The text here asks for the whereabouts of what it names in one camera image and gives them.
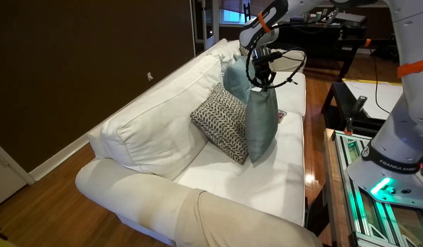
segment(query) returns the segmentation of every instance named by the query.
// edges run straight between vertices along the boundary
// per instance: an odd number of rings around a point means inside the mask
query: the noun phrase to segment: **black cable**
[[[306,62],[306,53],[305,53],[305,50],[298,48],[298,47],[293,47],[293,50],[302,51],[302,53],[304,53],[304,59],[302,59],[301,63],[295,68],[295,70],[290,74],[290,77],[287,77],[287,80],[284,80],[283,83],[280,83],[280,84],[278,84],[278,85],[262,85],[262,84],[257,83],[256,76],[254,76],[254,79],[250,77],[250,73],[249,73],[249,72],[250,72],[250,59],[251,59],[251,54],[253,54],[254,48],[257,47],[258,40],[262,39],[264,36],[265,36],[265,33],[262,33],[262,36],[260,36],[257,40],[254,40],[253,46],[251,46],[250,50],[249,50],[249,55],[247,55],[247,61],[246,61],[246,76],[247,76],[249,81],[250,81],[253,85],[256,85],[256,87],[258,87],[258,88],[262,88],[262,90],[279,88],[279,87],[282,87],[282,85],[284,85],[284,84],[287,84],[287,83],[294,83],[294,84],[295,84],[295,81],[293,81],[293,77],[298,73],[298,70],[299,70],[301,68],[304,68],[304,65],[305,65],[305,62]]]
[[[376,87],[375,87],[375,103],[376,103],[376,106],[381,109],[381,110],[383,110],[383,112],[386,112],[387,114],[390,114],[390,112],[387,112],[387,110],[385,110],[382,106],[379,106],[379,103],[378,103],[378,84],[379,84],[379,79],[378,79],[378,66],[376,66],[376,58],[374,57],[374,68],[375,68],[375,80],[376,80]]]

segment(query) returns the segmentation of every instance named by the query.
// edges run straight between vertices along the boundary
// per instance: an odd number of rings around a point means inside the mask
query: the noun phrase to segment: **baseboard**
[[[41,180],[48,173],[51,173],[54,169],[61,166],[67,158],[70,158],[74,153],[81,150],[85,144],[88,144],[87,136],[81,136],[77,140],[74,140],[72,144],[52,155],[50,160],[47,160],[44,164],[37,166],[34,171],[32,171],[29,175],[36,180]]]
[[[34,184],[33,177],[25,172],[19,164],[10,157],[10,154],[0,146],[0,160],[7,164],[21,179],[23,179],[28,184]]]

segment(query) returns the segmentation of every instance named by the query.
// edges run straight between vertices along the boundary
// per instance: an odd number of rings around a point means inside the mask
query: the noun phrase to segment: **couch cushion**
[[[217,84],[207,98],[192,114],[192,122],[238,164],[247,158],[245,140],[245,105]]]
[[[214,44],[212,48],[207,51],[202,53],[196,58],[188,61],[185,65],[170,73],[165,80],[159,81],[155,84],[153,88],[129,102],[126,106],[124,106],[121,110],[117,113],[124,112],[125,109],[129,109],[129,106],[133,106],[136,101],[140,101],[142,98],[146,98],[148,94],[153,94],[154,91],[159,91],[161,88],[165,88],[173,81],[176,81],[179,77],[184,76],[190,70],[192,70],[194,66],[196,66],[201,61],[203,61],[206,57],[216,57],[217,59],[224,59],[227,63],[232,62],[235,57],[240,55],[239,53],[239,42],[227,42],[225,39],[220,40],[217,44]],[[91,129],[87,135],[91,147],[93,149],[96,157],[100,158],[111,158],[110,153],[107,151],[104,146],[104,140],[102,138],[102,127],[104,125],[106,121]]]
[[[283,57],[269,63],[269,69],[272,72],[294,72],[299,68],[298,72],[304,72],[305,63],[306,63],[306,55],[304,51],[298,50],[271,50],[271,53],[282,53]]]
[[[176,181],[304,225],[304,175],[304,121],[287,113],[258,162],[240,166],[209,143]]]
[[[278,132],[278,99],[276,91],[268,90],[250,92],[246,114],[246,140],[251,162],[261,158]]]
[[[206,144],[190,114],[223,80],[220,72],[220,59],[207,55],[110,117],[102,139],[111,158],[140,173],[179,176]]]
[[[239,57],[236,62],[224,72],[225,90],[245,105],[249,103],[251,90],[251,83],[246,74],[246,59],[246,57]],[[250,76],[254,77],[253,66],[250,66]]]
[[[279,84],[290,77],[290,72],[279,72],[273,84]],[[279,110],[297,113],[301,117],[306,114],[306,77],[302,73],[295,73],[293,77],[295,84],[288,83],[276,88]]]

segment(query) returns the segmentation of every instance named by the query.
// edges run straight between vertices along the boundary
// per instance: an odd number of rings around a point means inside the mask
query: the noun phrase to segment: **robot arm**
[[[276,57],[267,44],[278,37],[275,25],[315,9],[323,0],[276,0],[243,28],[239,42],[254,50],[253,63],[260,85],[272,83],[268,62]],[[331,0],[338,9],[352,9],[376,0]],[[386,0],[400,51],[404,94],[390,117],[361,157],[346,169],[349,177],[374,199],[423,209],[423,0]]]

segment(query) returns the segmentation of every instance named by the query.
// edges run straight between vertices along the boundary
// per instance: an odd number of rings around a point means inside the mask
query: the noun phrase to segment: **gray pillow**
[[[191,113],[192,122],[229,158],[245,164],[246,106],[217,84],[210,96]]]
[[[245,105],[249,103],[251,83],[246,74],[246,57],[239,57],[236,62],[224,72],[224,88]],[[250,77],[254,77],[254,68],[250,63]]]
[[[265,154],[276,136],[278,124],[276,91],[251,91],[246,113],[246,140],[251,162]]]

